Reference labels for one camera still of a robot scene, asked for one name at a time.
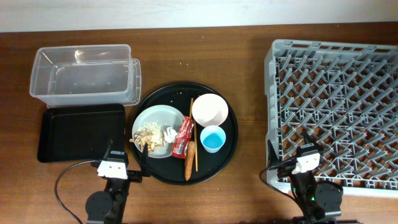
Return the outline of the grey plate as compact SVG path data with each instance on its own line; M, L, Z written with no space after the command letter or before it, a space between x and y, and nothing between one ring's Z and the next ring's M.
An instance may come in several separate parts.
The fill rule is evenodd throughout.
M131 128L131 134L133 131L137 131L138 127L143 125L145 122L151 122L151 121L155 121L159 125L161 125L163 128L163 133L167 127L173 127L173 129L176 130L176 132L178 132L182 124L183 117L184 115L179 110L175 109L172 106L167 106L167 105L151 106L138 114L138 117L133 122ZM133 145L135 145L135 147L138 149L139 152L142 152L140 151L140 149L136 144L133 143ZM172 146L173 143L166 142L166 145L162 149L155 152L148 152L149 157L156 159L169 157L172 155Z

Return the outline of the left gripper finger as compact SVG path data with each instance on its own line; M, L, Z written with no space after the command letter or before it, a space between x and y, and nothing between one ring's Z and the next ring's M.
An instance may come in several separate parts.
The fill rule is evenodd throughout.
M104 160L104 161L105 161L105 160L108 158L108 156L109 156L109 153L110 153L110 151L111 151L111 145L112 145L112 143L113 143L113 140L110 139L110 140L108 141L108 146L107 146L106 151L105 151L105 154L104 154L104 156L103 156L103 160Z
M140 168L143 177L150 177L148 143L144 144L140 159Z

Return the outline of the rice and mushroom scraps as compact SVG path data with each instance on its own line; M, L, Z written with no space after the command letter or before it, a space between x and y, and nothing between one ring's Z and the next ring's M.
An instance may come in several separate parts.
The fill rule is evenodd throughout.
M139 126L137 131L132 132L129 142L136 144L140 151L147 145L149 152L158 151L166 145L163 128L155 121L145 122Z

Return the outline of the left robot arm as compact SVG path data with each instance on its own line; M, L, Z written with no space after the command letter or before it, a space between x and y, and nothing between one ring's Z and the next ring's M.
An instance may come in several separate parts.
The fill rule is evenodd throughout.
M140 158L140 170L128 170L128 156L124 151L111 149L112 142L102 160L97 162L97 175L106 179L104 190L91 194L85 204L88 223L122 223L124 209L132 183L141 183L150 176L148 145Z

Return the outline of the red snack wrapper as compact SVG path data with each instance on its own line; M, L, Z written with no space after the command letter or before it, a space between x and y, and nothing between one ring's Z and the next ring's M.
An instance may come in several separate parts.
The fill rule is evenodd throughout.
M172 156L180 159L186 158L188 143L192 136L193 120L185 116L172 146Z

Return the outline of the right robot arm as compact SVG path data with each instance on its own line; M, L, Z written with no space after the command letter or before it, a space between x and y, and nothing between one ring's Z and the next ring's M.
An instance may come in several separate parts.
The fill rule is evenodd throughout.
M341 216L343 198L342 186L327 180L317 181L313 171L320 166L323 148L307 133L303 135L304 145L299 146L296 155L280 161L270 140L267 152L271 157L263 171L275 170L278 178L290 179L290 198L302 211L301 217L294 217L293 223L336 223Z

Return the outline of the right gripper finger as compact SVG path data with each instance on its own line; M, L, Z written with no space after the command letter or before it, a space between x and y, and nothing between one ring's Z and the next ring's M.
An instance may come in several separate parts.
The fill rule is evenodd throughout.
M267 140L267 165L269 167L274 166L279 163L279 157L275 152L273 144L270 139Z
M314 140L310 135L307 133L303 134L303 139L305 144L313 144L313 147L318 151L318 152L323 152L323 148L321 145L319 145L316 140Z

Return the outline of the orange carrot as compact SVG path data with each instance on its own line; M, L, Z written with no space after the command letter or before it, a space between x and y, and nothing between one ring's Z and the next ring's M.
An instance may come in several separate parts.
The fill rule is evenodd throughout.
M186 155L186 162L185 165L185 180L188 181L191 178L192 174L192 166L193 166L193 159L195 157L195 143L194 141L190 141L187 147L187 155Z

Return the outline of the pink bowl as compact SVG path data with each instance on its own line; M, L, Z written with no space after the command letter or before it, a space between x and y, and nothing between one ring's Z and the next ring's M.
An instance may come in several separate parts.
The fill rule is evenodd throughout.
M221 125L226 121L228 113L228 104L220 95L207 93L193 102L192 116L203 127Z

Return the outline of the white tissue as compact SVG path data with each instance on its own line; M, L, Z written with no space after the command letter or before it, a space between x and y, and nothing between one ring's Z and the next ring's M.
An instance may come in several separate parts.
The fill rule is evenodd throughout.
M173 127L167 127L164 130L164 140L167 143L174 143L177 134L178 134L178 132L176 132L176 130L174 130Z

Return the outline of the blue cup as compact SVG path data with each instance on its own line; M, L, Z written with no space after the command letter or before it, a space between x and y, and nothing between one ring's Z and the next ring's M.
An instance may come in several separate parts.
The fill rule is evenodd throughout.
M216 153L226 142L226 133L219 126L207 126L201 131L200 142L205 151Z

